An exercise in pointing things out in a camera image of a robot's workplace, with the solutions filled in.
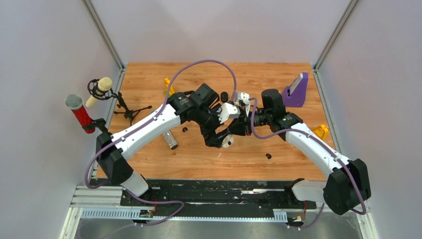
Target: wall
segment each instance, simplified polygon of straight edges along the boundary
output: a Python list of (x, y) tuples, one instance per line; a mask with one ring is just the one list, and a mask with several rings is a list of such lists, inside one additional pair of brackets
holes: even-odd
[(349, 0), (93, 0), (122, 61), (315, 63)]
[(368, 165), (380, 238), (420, 238), (422, 1), (362, 0), (321, 69), (344, 153)]
[(118, 70), (80, 0), (0, 6), (0, 238), (55, 239), (96, 138), (64, 99)]

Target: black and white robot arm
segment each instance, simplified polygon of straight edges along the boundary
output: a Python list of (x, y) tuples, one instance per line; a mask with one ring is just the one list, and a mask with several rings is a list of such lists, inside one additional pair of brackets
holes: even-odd
[[(205, 144), (212, 147), (229, 147), (234, 143), (233, 134), (251, 135), (251, 103), (247, 93), (237, 93), (234, 102), (217, 104), (213, 102), (218, 98), (206, 84), (203, 84), (190, 95), (184, 93), (173, 94), (161, 115), (155, 118), (158, 110), (119, 133), (110, 135), (103, 133), (97, 138), (97, 151), (102, 146), (122, 138), (127, 132), (139, 127), (151, 118), (153, 121), (133, 133), (121, 142), (105, 151), (98, 160), (111, 183), (119, 184), (135, 195), (144, 194), (149, 186), (146, 180), (135, 172), (126, 162), (140, 148), (161, 135), (167, 130), (183, 124), (186, 121), (195, 121), (199, 124)], [(337, 162), (341, 159), (347, 162), (347, 167), (355, 179), (364, 200), (371, 196), (368, 172), (365, 163), (360, 159), (351, 161), (320, 140), (294, 113), (287, 112), (282, 102), (282, 97), (277, 90), (265, 90), (262, 93), (264, 108), (258, 108), (254, 115), (254, 125), (268, 125), (272, 132), (281, 129), (298, 129), (307, 133), (304, 135), (295, 131), (287, 131), (279, 136), (303, 152), (326, 176), (326, 182), (296, 180), (290, 187), (291, 192), (299, 201), (314, 201), (327, 203), (337, 214), (342, 215), (359, 204), (356, 193), (350, 184), (342, 166)], [(228, 119), (233, 119), (231, 124), (223, 131), (216, 133), (216, 129)], [(322, 147), (320, 143), (336, 154), (336, 158)]]

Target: purple phone holder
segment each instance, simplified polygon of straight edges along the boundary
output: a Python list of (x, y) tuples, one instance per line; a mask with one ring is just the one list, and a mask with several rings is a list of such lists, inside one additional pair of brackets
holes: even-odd
[(302, 72), (293, 83), (284, 88), (281, 93), (284, 105), (287, 107), (302, 107), (305, 103), (307, 87), (308, 74)]

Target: silver microphone head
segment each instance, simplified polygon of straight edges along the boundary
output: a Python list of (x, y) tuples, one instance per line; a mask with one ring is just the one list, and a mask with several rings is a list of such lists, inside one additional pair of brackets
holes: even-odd
[(82, 107), (82, 98), (76, 94), (70, 94), (65, 99), (65, 105), (71, 110), (79, 110)]

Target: yellow clamp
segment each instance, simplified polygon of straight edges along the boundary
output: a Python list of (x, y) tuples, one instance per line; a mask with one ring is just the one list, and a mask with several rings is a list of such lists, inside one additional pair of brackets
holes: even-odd
[[(167, 93), (167, 88), (169, 88), (169, 84), (170, 84), (170, 80), (169, 80), (169, 78), (164, 79), (164, 82), (166, 83), (166, 90), (164, 91), (164, 94), (166, 94), (166, 93)], [(175, 91), (174, 91), (174, 88), (173, 88), (173, 86), (172, 86), (172, 87), (170, 87), (169, 97), (170, 97), (172, 94), (174, 94), (174, 93), (175, 93)]]
[(325, 127), (324, 124), (321, 124), (320, 126), (312, 129), (312, 132), (314, 132), (314, 134), (316, 134), (320, 139), (325, 141), (327, 139), (329, 129)]

